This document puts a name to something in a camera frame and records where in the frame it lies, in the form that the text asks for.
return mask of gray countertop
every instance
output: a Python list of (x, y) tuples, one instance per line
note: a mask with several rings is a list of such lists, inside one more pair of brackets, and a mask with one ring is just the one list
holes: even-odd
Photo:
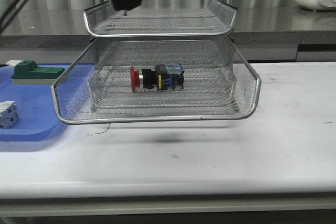
[[(82, 10), (23, 10), (0, 37), (0, 48), (85, 47), (91, 36)], [(240, 8), (231, 37), (238, 45), (334, 44), (336, 12)]]

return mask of electrical component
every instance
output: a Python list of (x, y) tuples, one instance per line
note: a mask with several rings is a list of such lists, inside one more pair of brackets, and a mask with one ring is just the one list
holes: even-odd
[(11, 127), (18, 120), (18, 117), (15, 102), (0, 102), (0, 129)]
[(64, 72), (64, 68), (39, 67), (32, 60), (15, 65), (12, 80), (15, 84), (52, 84)]
[(160, 64), (155, 65), (154, 71), (148, 68), (136, 70), (130, 68), (131, 87), (135, 92), (136, 88), (157, 90), (175, 89), (177, 86), (183, 88), (183, 68), (180, 64)]

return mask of white connector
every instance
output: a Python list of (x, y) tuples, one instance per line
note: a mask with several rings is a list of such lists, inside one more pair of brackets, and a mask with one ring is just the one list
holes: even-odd
[(6, 62), (6, 65), (15, 68), (15, 66), (18, 65), (20, 62), (22, 62), (22, 60), (10, 60)]
[(18, 120), (18, 117), (15, 102), (0, 102), (0, 129), (11, 127)]

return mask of tray rim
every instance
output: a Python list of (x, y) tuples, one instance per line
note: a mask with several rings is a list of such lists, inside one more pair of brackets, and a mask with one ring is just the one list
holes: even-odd
[(78, 124), (102, 124), (102, 123), (136, 123), (136, 122), (167, 122), (167, 121), (198, 121), (198, 120), (240, 120), (245, 119), (251, 116), (255, 110), (257, 109), (260, 89), (261, 89), (261, 78), (258, 73), (252, 68), (250, 63), (241, 55), (238, 51), (237, 46), (226, 36), (228, 43), (235, 49), (238, 56), (241, 58), (242, 62), (248, 67), (249, 71), (256, 77), (256, 85), (254, 90), (254, 96), (252, 101), (251, 109), (242, 115), (179, 115), (179, 116), (151, 116), (151, 117), (133, 117), (133, 118), (105, 118), (105, 119), (81, 119), (81, 120), (69, 120), (64, 119), (61, 116), (60, 109), (58, 106), (55, 85), (56, 83), (68, 72), (70, 71), (76, 63), (81, 59), (81, 57), (90, 50), (96, 43), (98, 43), (99, 39), (95, 39), (78, 57), (77, 59), (69, 66), (66, 71), (64, 71), (50, 86), (52, 100), (54, 102), (54, 109), (57, 117), (66, 124), (70, 125), (78, 125)]
[(92, 13), (94, 10), (111, 5), (112, 2), (110, 0), (107, 0), (101, 4), (89, 7), (84, 9), (83, 12), (83, 16), (84, 16), (84, 23), (85, 23), (85, 28), (87, 30), (87, 32), (97, 38), (126, 38), (126, 37), (175, 37), (175, 36), (215, 36), (215, 35), (224, 35), (224, 34), (229, 34), (233, 31), (234, 25), (235, 25), (235, 21), (236, 21), (236, 17), (237, 17), (237, 7), (232, 6), (230, 4), (224, 3), (221, 0), (212, 0), (217, 2), (220, 5), (225, 5), (227, 7), (232, 8), (232, 10), (234, 11), (233, 13), (233, 17), (232, 17), (232, 22), (230, 25), (230, 28), (226, 31), (223, 32), (217, 32), (217, 33), (151, 33), (151, 34), (107, 34), (107, 35), (102, 35), (102, 34), (96, 34), (93, 31), (91, 31), (90, 27), (89, 27), (89, 21), (88, 21), (88, 17), (87, 14)]

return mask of white table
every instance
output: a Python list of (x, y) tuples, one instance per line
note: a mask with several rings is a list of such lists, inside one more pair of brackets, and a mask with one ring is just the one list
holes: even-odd
[[(244, 120), (111, 124), (95, 135), (108, 125), (60, 125), (45, 141), (0, 142), (0, 216), (336, 208), (336, 62), (253, 67), (259, 105)], [(53, 210), (51, 198), (73, 204)]]

